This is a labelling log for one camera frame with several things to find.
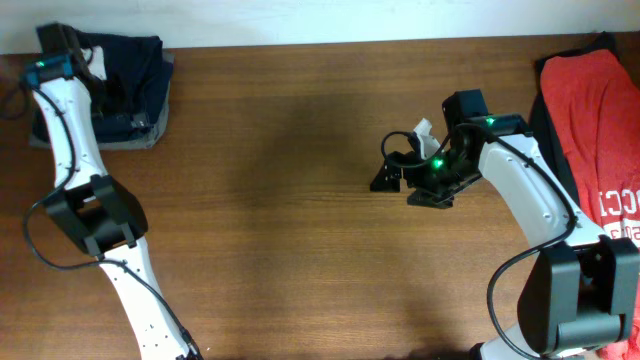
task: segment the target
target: black fabric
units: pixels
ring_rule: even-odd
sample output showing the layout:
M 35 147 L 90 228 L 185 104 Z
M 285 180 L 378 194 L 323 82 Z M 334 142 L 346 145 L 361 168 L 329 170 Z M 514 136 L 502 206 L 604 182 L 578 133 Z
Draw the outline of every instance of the black fabric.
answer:
M 107 73 L 107 97 L 101 113 L 92 114 L 98 143 L 125 142 L 143 137 L 158 121 L 173 74 L 162 57 L 157 36 L 126 37 L 78 33 L 83 48 L 100 46 Z M 38 113 L 33 134 L 48 142 L 46 124 Z
M 542 75 L 542 71 L 544 70 L 547 60 L 556 56 L 580 56 L 603 49 L 611 51 L 611 53 L 618 57 L 616 41 L 613 35 L 609 33 L 601 33 L 591 44 L 583 48 L 563 51 L 537 60 L 535 62 L 535 71 L 538 84 L 540 84 L 540 76 Z M 549 165 L 549 169 L 551 169 L 556 178 L 558 178 L 558 181 L 560 181 L 573 201 L 580 204 L 576 181 L 571 173 L 569 161 L 567 161 L 567 158 L 564 156 L 564 152 L 562 151 L 560 139 L 558 139 L 558 134 L 553 126 L 553 120 L 551 119 L 549 109 L 547 109 L 547 105 L 544 102 L 544 96 L 540 86 L 538 86 L 538 95 L 536 96 L 531 108 L 529 127 L 533 132 L 534 138 L 538 141 L 540 153 L 547 165 Z

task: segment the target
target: wooden table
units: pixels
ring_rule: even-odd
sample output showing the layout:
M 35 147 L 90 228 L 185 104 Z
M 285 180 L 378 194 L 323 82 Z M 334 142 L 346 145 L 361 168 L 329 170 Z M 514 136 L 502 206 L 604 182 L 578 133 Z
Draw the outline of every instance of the wooden table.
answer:
M 484 181 L 446 211 L 370 193 L 380 140 L 423 117 L 442 139 L 441 103 L 462 89 L 528 117 L 532 60 L 592 37 L 172 50 L 165 137 L 103 159 L 143 204 L 158 281 L 205 358 L 466 351 L 495 336 L 486 285 L 524 236 Z M 640 35 L 618 39 L 640 80 Z M 28 128 L 0 123 L 0 358 L 135 359 L 105 275 L 49 270 L 22 240 L 23 211 L 53 181 Z M 42 213 L 31 228 L 50 258 L 86 260 Z M 530 264 L 497 289 L 505 326 Z

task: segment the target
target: red cloth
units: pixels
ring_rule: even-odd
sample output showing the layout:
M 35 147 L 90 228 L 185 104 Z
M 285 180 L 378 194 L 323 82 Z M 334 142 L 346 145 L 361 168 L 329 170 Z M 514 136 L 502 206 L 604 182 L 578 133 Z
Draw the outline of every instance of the red cloth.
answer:
M 608 50 L 553 58 L 540 84 L 580 207 L 611 238 L 640 245 L 640 91 Z M 629 341 L 600 356 L 640 360 L 638 305 Z

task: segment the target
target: gray fabric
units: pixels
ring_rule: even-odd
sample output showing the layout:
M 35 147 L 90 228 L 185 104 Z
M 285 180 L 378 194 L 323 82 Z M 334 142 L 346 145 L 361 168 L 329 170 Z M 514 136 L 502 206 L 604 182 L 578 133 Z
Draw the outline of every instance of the gray fabric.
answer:
M 162 58 L 164 61 L 173 63 L 175 61 L 175 55 L 167 52 L 162 52 Z M 167 123 L 169 122 L 169 90 L 171 89 L 171 83 L 167 86 L 167 95 L 164 98 L 164 106 L 160 115 L 158 116 L 158 122 L 153 128 L 142 138 L 132 141 L 113 142 L 113 143 L 98 143 L 100 150 L 141 150 L 150 149 L 158 140 L 164 135 L 167 130 Z M 48 142 L 38 139 L 33 134 L 29 135 L 29 146 L 42 149 L 50 149 L 51 145 Z

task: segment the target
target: navy blue fabric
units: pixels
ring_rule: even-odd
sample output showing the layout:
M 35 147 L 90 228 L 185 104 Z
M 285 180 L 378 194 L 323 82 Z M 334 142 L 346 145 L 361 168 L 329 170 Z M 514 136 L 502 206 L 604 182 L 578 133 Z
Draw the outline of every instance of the navy blue fabric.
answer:
M 144 136 L 158 121 L 173 64 L 162 58 L 157 36 L 126 37 L 78 32 L 82 47 L 100 46 L 107 73 L 107 98 L 102 114 L 93 114 L 98 143 L 124 142 Z M 141 124 L 136 120 L 144 119 Z M 33 133 L 48 141 L 44 119 L 37 114 Z

